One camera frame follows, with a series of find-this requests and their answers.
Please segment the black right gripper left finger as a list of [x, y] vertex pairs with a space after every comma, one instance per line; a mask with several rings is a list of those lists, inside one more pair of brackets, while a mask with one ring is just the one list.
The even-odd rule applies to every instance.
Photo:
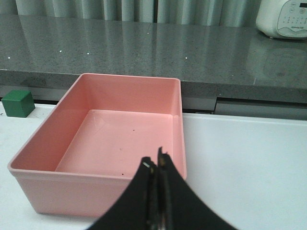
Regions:
[[143, 157], [132, 181], [91, 230], [156, 230], [157, 167]]

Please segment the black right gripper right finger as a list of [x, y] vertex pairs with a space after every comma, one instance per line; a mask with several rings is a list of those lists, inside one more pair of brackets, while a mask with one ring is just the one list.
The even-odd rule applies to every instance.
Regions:
[[159, 228], [162, 230], [234, 230], [193, 192], [170, 156], [158, 149]]

